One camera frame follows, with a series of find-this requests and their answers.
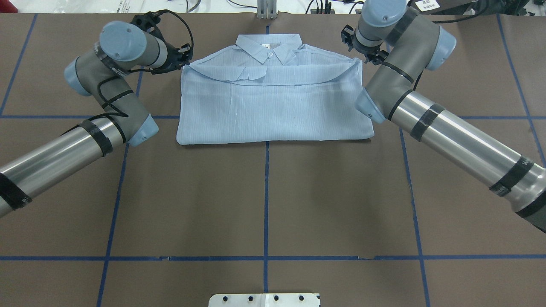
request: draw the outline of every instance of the shirt collar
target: shirt collar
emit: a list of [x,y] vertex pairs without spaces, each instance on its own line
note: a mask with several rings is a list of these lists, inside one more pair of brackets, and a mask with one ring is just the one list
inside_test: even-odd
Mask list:
[[[265,63],[270,52],[273,52],[284,64],[293,55],[294,50],[301,46],[301,38],[299,34],[241,34],[237,37],[235,44],[261,64]],[[280,46],[268,49],[262,44],[280,44]]]

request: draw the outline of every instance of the white floor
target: white floor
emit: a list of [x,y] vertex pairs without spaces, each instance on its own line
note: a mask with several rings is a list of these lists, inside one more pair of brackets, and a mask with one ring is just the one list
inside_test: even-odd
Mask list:
[[[191,8],[197,0],[188,0]],[[256,6],[256,0],[233,0],[234,2]],[[186,0],[11,0],[21,13],[116,13],[122,8],[121,13],[144,13],[159,9],[170,9],[184,13]],[[537,15],[546,15],[545,7],[532,4],[532,0],[525,6],[527,11]],[[302,14],[305,12],[309,0],[277,0],[277,10],[289,13]],[[333,1],[332,9],[337,14],[347,14],[353,4],[344,4],[341,1]],[[201,0],[201,3],[193,13],[238,13],[242,11],[256,11],[252,8],[239,7],[227,0]]]

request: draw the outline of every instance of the red object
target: red object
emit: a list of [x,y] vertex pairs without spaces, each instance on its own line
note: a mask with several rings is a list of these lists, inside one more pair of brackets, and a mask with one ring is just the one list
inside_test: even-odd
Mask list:
[[0,0],[0,13],[17,13],[17,8],[8,0]]

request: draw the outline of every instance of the light blue shirt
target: light blue shirt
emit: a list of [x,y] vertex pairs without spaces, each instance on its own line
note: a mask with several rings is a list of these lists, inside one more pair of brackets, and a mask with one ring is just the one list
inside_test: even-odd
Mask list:
[[362,61],[302,44],[299,34],[239,35],[184,66],[181,88],[182,145],[373,136],[354,107]]

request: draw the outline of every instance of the brown table surface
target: brown table surface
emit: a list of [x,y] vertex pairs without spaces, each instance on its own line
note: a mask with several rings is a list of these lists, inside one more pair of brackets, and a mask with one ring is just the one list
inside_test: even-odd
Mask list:
[[[0,14],[0,164],[102,109],[63,70],[111,20]],[[195,57],[240,33],[300,33],[350,57],[350,15],[189,14]],[[544,17],[444,25],[419,92],[544,165]],[[160,24],[181,45],[186,30]],[[364,83],[376,67],[364,66]],[[315,292],[322,306],[543,306],[546,235],[390,122],[363,141],[181,146],[180,72],[131,75],[160,132],[0,221],[2,306],[207,306],[213,293]]]

